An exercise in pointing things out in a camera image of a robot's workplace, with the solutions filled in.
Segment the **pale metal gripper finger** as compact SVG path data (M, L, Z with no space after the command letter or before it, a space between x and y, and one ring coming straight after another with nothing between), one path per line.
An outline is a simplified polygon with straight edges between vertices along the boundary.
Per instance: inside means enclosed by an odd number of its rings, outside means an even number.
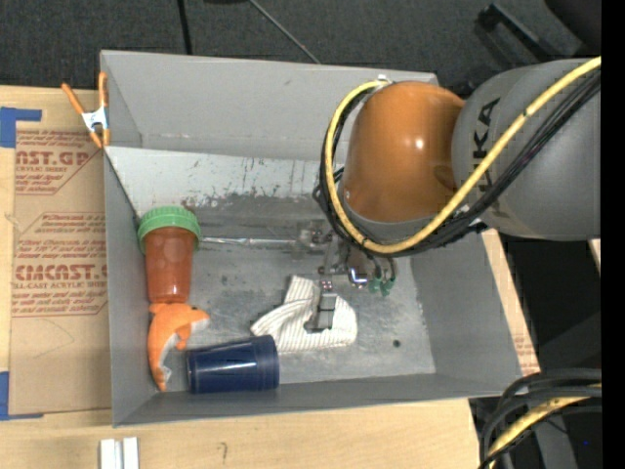
M322 261L317 268L320 276L331 276L335 270L335 258L339 252L339 238L336 233L328 232L320 236L314 249L322 254Z
M332 280L321 280L318 301L309 319L309 332L318 333L332 328L337 298Z

